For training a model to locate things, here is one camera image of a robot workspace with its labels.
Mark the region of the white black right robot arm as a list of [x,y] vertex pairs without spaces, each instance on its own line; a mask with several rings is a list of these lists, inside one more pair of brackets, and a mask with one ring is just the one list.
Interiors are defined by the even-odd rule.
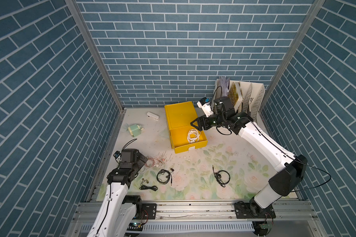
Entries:
[[250,199],[250,210],[257,216],[276,200],[287,196],[303,180],[308,160],[302,155],[295,155],[269,137],[246,112],[237,113],[228,97],[215,100],[216,111],[208,98],[203,97],[197,106],[204,115],[190,124],[199,131],[211,128],[225,128],[247,140],[267,159],[276,170],[276,175],[268,184]]

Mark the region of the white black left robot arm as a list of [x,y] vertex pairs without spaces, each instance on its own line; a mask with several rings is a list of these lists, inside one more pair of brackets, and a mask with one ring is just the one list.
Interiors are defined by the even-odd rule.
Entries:
[[120,156],[119,167],[107,176],[105,197],[89,237],[124,237],[133,218],[141,213],[140,196],[127,193],[147,157],[138,149],[124,149]]

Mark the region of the yellow plastic drawer cabinet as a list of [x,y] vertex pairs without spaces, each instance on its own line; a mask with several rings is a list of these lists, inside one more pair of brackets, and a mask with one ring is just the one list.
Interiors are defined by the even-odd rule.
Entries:
[[204,132],[201,132],[199,142],[189,144],[187,133],[195,129],[190,123],[198,117],[192,102],[183,102],[165,106],[165,113],[170,137],[171,147],[176,154],[195,149],[204,148],[208,141]]

